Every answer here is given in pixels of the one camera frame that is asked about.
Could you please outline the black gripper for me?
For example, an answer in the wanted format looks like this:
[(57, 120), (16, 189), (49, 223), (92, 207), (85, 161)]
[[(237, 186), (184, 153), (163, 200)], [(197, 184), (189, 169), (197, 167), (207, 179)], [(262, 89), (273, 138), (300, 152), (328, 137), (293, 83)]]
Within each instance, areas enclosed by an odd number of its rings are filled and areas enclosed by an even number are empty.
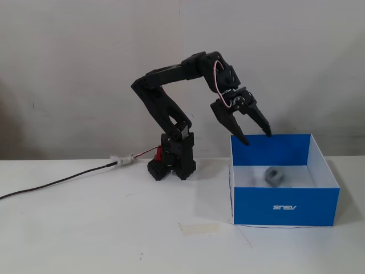
[(228, 90), (222, 93), (224, 102), (218, 98), (210, 107), (220, 124), (222, 124), (242, 144), (248, 146), (249, 142), (238, 125), (233, 113), (239, 111), (242, 115), (249, 115), (262, 129), (267, 137), (271, 137), (271, 127), (267, 119), (256, 105), (254, 96), (246, 87), (237, 90)]

